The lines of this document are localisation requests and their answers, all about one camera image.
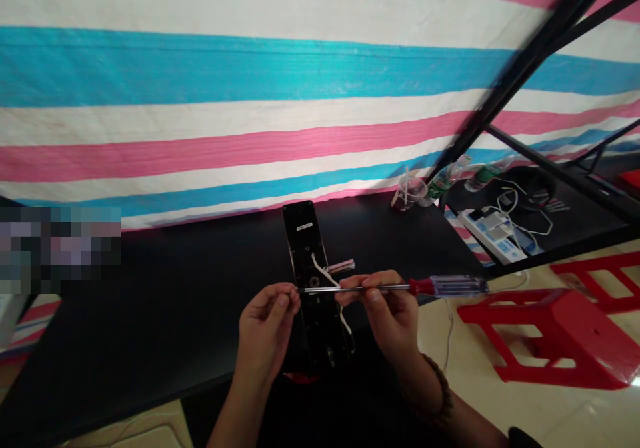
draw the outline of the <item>plastic cup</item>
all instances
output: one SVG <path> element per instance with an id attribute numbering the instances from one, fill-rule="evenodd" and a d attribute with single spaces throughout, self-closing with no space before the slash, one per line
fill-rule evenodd
<path id="1" fill-rule="evenodd" d="M 398 188 L 391 200 L 391 208 L 398 211 L 406 211 L 419 199 L 427 196 L 427 186 L 420 178 L 404 175 L 398 182 Z"/>

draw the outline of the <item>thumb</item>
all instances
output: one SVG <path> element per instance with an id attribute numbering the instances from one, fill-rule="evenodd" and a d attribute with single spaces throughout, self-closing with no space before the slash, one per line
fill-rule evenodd
<path id="1" fill-rule="evenodd" d="M 282 318 L 285 317 L 287 312 L 287 307 L 289 306 L 289 296 L 284 293 L 280 293 L 278 295 L 277 300 L 273 304 L 271 308 L 271 312 L 269 317 L 267 318 L 266 324 L 269 328 L 273 330 L 277 330 L 282 323 Z"/>
<path id="2" fill-rule="evenodd" d="M 367 310 L 367 315 L 369 316 L 370 324 L 384 326 L 393 320 L 387 301 L 378 288 L 366 290 L 364 305 Z"/>

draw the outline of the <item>red screwdriver handle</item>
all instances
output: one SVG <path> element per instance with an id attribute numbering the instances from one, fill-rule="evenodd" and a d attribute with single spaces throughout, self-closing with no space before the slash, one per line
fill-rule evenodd
<path id="1" fill-rule="evenodd" d="M 419 293 L 423 295 L 433 295 L 433 282 L 431 278 L 424 278 L 422 280 L 409 280 L 409 292 L 413 296 L 417 296 Z"/>

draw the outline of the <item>screwdriver shaft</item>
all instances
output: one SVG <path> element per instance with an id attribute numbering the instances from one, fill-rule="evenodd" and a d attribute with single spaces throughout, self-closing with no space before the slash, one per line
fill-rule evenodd
<path id="1" fill-rule="evenodd" d="M 376 287 L 379 290 L 408 290 L 411 287 L 409 285 L 382 285 Z M 338 287 L 318 287 L 318 288 L 300 288 L 298 293 L 324 293 L 331 291 L 364 291 L 367 288 L 354 287 L 354 288 L 338 288 Z"/>

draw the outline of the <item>red stool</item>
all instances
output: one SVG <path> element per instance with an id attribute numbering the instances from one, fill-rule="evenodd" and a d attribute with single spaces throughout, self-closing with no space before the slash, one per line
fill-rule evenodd
<path id="1" fill-rule="evenodd" d="M 621 268 L 640 265 L 640 251 L 610 257 L 573 261 L 560 265 L 550 265 L 553 272 L 564 282 L 576 288 L 586 288 L 598 300 L 598 308 L 608 314 L 624 313 L 640 309 L 640 287 L 626 276 Z M 628 288 L 632 296 L 614 298 L 610 296 L 589 274 L 590 271 L 608 270 Z"/>
<path id="2" fill-rule="evenodd" d="M 511 301 L 515 305 L 493 305 Z M 477 305 L 458 309 L 466 323 L 476 323 L 487 334 L 507 366 L 494 369 L 502 381 L 528 381 L 581 388 L 620 389 L 640 369 L 640 347 L 596 305 L 571 289 L 506 291 Z M 542 338 L 528 338 L 533 356 L 547 358 L 543 367 L 523 366 L 493 325 L 535 325 Z M 561 368 L 561 358 L 575 367 Z"/>

